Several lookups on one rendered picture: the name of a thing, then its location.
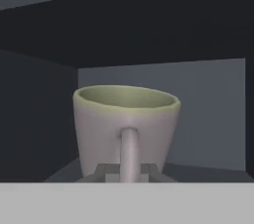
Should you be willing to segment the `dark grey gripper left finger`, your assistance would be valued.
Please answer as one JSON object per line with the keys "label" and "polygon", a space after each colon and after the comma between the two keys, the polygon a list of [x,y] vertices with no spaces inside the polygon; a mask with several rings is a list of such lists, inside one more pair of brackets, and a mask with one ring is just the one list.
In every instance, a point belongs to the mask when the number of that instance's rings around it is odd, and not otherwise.
{"label": "dark grey gripper left finger", "polygon": [[99,164],[93,174],[83,177],[78,182],[118,182],[120,164]]}

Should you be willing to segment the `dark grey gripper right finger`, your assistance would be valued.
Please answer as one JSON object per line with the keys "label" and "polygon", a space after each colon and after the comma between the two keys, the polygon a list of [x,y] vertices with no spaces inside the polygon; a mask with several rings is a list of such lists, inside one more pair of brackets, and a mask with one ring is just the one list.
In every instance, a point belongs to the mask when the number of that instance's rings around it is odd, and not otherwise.
{"label": "dark grey gripper right finger", "polygon": [[168,177],[159,172],[158,167],[154,164],[141,164],[141,182],[175,182],[171,177]]}

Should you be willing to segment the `pale mug with green rim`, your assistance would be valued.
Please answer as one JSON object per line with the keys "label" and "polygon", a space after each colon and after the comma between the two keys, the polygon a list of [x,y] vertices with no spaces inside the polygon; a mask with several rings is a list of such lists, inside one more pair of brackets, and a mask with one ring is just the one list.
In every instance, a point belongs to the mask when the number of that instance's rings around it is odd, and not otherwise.
{"label": "pale mug with green rim", "polygon": [[167,92],[127,85],[95,85],[73,97],[82,175],[101,165],[118,165],[121,182],[137,182],[141,166],[162,171],[181,111]]}

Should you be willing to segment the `dark grey cabinet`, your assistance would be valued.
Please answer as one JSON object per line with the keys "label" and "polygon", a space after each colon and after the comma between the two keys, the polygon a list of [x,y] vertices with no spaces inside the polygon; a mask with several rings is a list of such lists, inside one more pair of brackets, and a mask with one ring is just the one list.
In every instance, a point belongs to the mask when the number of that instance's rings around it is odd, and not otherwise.
{"label": "dark grey cabinet", "polygon": [[53,0],[0,11],[0,182],[77,158],[72,95],[130,84],[177,95],[168,159],[249,169],[254,0]]}

